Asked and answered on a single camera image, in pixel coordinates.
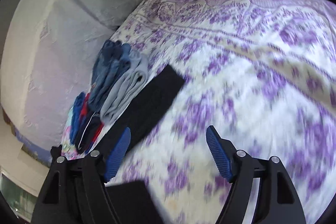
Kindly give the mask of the black pants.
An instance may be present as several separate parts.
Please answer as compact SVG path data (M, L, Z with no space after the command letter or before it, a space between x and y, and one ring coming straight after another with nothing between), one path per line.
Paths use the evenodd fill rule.
M166 65L161 73L131 100L120 118L98 143L98 150L107 158L107 153L113 151L114 144L126 128L130 129L128 150L131 150L164 117L184 84L184 79L170 65Z

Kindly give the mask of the folded red navy clothes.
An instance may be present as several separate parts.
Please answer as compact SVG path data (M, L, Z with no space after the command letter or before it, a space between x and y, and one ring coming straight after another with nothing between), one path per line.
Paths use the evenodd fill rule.
M104 127L100 113L89 110L89 97L89 93L81 92L72 107L70 143L75 146L78 154L89 152Z

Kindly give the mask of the floral teal folded blanket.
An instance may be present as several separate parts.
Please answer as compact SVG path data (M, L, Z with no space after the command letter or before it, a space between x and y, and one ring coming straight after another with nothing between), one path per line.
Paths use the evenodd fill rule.
M62 152L61 155L65 156L68 160L77 158L77 152L75 146L70 143L70 131L71 131L71 121L73 115L73 107L70 108L67 116L67 121L64 126L62 134Z

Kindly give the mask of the folded grey pants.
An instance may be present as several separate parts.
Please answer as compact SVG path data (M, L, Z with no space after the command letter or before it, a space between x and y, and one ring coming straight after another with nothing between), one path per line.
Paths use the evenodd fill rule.
M131 50L129 58L130 68L113 85L100 110L100 120L104 125L114 124L149 78L147 56Z

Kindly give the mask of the purple floral bedsheet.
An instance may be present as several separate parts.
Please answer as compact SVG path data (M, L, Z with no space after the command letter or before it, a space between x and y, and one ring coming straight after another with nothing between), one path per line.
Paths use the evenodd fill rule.
M206 129L253 157L278 156L307 223L335 195L335 4L327 0L143 0L113 39L185 85L110 185L143 180L170 223L214 223L230 185Z

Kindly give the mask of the folded blue jeans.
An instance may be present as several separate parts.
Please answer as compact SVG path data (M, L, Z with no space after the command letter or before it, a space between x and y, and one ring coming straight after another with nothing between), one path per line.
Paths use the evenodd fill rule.
M93 66L88 100L90 111L99 112L116 81L130 68L128 43L106 40Z

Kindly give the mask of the white lace cloth cover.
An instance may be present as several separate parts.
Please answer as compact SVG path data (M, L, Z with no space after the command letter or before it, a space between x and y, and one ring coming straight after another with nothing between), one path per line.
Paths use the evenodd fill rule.
M142 0L20 0L1 62L1 105L19 132L49 149L89 88L97 54Z

